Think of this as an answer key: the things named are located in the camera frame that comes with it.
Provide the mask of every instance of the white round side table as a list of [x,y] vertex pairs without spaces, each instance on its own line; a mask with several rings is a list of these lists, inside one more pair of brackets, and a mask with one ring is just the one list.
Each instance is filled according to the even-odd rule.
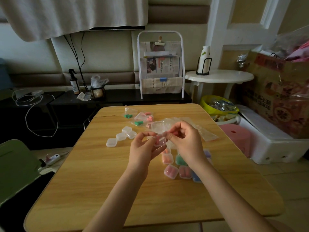
[[224,98],[229,99],[230,92],[235,83],[242,84],[243,82],[253,80],[254,76],[252,73],[234,70],[210,70],[209,75],[201,76],[197,75],[196,71],[190,71],[185,74],[185,78],[191,80],[191,92],[193,93],[194,86],[198,86],[197,101],[201,100],[203,85],[204,83],[212,83],[209,90],[210,95],[212,94],[214,83],[227,83]]

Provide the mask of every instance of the left hand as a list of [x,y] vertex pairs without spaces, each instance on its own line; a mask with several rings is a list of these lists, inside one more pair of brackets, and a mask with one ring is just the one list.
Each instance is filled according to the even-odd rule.
[[147,177],[150,161],[166,148],[166,145],[155,147],[156,138],[143,141],[144,137],[156,135],[155,132],[140,132],[131,143],[127,170],[139,174],[143,181]]

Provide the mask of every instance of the right hand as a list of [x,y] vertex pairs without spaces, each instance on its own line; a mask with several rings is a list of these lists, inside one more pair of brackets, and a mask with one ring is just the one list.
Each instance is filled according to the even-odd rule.
[[163,134],[177,146],[181,157],[189,167],[206,159],[202,140],[197,129],[185,121],[177,122],[168,132]]

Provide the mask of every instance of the small lantern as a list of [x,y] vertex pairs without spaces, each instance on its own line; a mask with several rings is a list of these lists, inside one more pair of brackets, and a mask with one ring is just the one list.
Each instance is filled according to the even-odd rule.
[[94,99],[102,99],[105,98],[105,85],[99,87],[99,88],[93,88],[92,86],[90,87],[91,89],[91,94]]

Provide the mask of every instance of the wooden table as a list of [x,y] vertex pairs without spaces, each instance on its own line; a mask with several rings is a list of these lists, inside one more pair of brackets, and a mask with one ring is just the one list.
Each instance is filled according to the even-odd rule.
[[[280,195],[201,106],[166,104],[132,108],[153,112],[155,121],[190,117],[195,124],[219,136],[211,142],[203,141],[204,148],[209,148],[212,154],[214,167],[262,215],[283,212]],[[28,232],[82,230],[95,215],[128,163],[130,139],[118,142],[115,148],[106,147],[108,138],[129,125],[123,112],[124,107],[105,107],[97,113],[28,213],[25,219]],[[145,128],[134,126],[133,130],[140,132]],[[172,150],[172,154],[175,156],[177,151]],[[203,184],[179,176],[171,180],[163,174],[165,167],[160,156],[152,160],[125,226],[223,219]]]

